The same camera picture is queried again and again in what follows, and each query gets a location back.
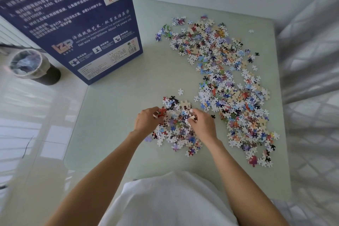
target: pile of puzzle pieces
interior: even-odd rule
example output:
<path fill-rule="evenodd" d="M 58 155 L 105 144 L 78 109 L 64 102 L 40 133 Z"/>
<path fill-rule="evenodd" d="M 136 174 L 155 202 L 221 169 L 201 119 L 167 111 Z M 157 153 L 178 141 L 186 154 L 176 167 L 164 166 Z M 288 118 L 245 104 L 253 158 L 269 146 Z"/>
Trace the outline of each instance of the pile of puzzle pieces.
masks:
<path fill-rule="evenodd" d="M 172 25 L 184 25 L 185 20 L 185 16 L 173 18 Z M 188 21 L 188 25 L 181 33 L 175 33 L 166 24 L 156 34 L 156 40 L 161 41 L 162 36 L 170 39 L 173 50 L 178 50 L 180 56 L 187 55 L 191 65 L 197 62 L 196 70 L 206 74 L 194 101 L 199 101 L 206 112 L 212 109 L 220 113 L 230 131 L 230 146 L 243 149 L 253 167 L 256 164 L 271 167 L 273 140 L 279 135 L 266 128 L 269 112 L 261 108 L 269 99 L 269 91 L 260 86 L 260 76 L 247 69 L 259 53 L 243 50 L 240 40 L 229 38 L 224 23 L 216 25 L 206 15 L 196 23 Z M 257 67 L 252 65 L 252 69 L 256 71 Z M 231 72 L 235 70 L 242 71 L 244 86 L 233 80 Z M 258 146 L 265 147 L 260 158 L 256 156 Z"/>
<path fill-rule="evenodd" d="M 164 97 L 163 106 L 160 110 L 165 110 L 164 122 L 155 129 L 151 136 L 145 141 L 150 142 L 157 140 L 158 146 L 161 146 L 164 140 L 172 144 L 174 151 L 178 151 L 184 146 L 188 147 L 187 156 L 196 154 L 201 148 L 201 141 L 197 138 L 188 123 L 188 118 L 194 118 L 190 114 L 191 104 L 187 101 L 183 102 L 175 99 L 174 96 Z"/>

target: forearm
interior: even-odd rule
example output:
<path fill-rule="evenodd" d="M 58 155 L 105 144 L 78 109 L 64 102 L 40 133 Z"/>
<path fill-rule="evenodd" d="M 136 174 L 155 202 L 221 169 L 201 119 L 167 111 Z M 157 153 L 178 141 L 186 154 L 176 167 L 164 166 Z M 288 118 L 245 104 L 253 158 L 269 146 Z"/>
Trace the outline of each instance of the forearm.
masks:
<path fill-rule="evenodd" d="M 220 140 L 210 141 L 213 156 L 231 208 L 242 226 L 281 225 L 288 223 L 250 176 L 241 168 Z"/>
<path fill-rule="evenodd" d="M 96 226 L 112 201 L 132 156 L 144 136 L 128 137 L 67 195 L 46 226 Z"/>

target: floor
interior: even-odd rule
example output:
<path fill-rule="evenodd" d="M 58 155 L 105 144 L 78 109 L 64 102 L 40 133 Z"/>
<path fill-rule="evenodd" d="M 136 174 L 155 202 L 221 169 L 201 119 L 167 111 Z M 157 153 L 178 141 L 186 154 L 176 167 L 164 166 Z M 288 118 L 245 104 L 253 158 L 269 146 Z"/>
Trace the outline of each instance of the floor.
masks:
<path fill-rule="evenodd" d="M 10 57 L 0 55 L 0 186 L 8 186 L 0 190 L 1 225 L 43 225 L 86 174 L 63 158 L 87 85 L 48 58 L 62 75 L 52 86 L 15 78 Z"/>

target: black trash can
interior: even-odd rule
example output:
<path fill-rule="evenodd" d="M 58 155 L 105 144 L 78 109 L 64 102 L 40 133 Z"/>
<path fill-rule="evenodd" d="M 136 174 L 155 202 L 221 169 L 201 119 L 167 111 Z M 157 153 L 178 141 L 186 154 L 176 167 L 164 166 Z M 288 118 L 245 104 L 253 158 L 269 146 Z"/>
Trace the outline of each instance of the black trash can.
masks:
<path fill-rule="evenodd" d="M 9 67 L 16 77 L 44 85 L 53 85 L 61 77 L 60 70 L 44 54 L 34 49 L 20 50 L 13 56 Z"/>

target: table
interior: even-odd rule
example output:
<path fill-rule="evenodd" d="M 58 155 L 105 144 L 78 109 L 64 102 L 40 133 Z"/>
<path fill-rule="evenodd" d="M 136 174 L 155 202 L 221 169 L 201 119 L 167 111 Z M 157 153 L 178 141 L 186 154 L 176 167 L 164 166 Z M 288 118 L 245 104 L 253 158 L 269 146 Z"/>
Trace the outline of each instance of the table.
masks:
<path fill-rule="evenodd" d="M 162 106 L 163 96 L 175 95 L 179 100 L 193 101 L 198 95 L 203 75 L 169 46 L 169 40 L 155 41 L 155 34 L 172 17 L 186 15 L 196 22 L 207 14 L 216 23 L 224 22 L 230 37 L 241 37 L 244 49 L 259 52 L 254 61 L 261 76 L 261 85 L 270 91 L 271 99 L 264 109 L 270 112 L 267 128 L 280 134 L 272 153 L 272 168 L 257 165 L 253 168 L 244 152 L 228 145 L 228 130 L 216 114 L 218 138 L 236 161 L 245 169 L 269 198 L 287 200 L 290 196 L 290 174 L 287 160 L 286 136 L 278 73 L 273 22 L 269 19 L 223 11 L 171 4 L 153 0 L 133 0 L 144 53 L 116 71 L 89 86 L 80 110 L 64 163 L 70 170 L 88 172 L 112 152 L 133 129 L 140 110 Z M 175 32 L 181 26 L 174 27 Z M 233 72 L 236 83 L 242 82 L 240 72 Z M 184 95 L 177 94 L 178 89 Z M 126 176 L 133 179 L 163 175 L 173 170 L 187 170 L 199 174 L 222 190 L 222 182 L 210 152 L 203 147 L 192 157 L 185 156 L 186 148 L 174 152 L 166 141 L 161 147 L 154 140 L 138 147 Z"/>

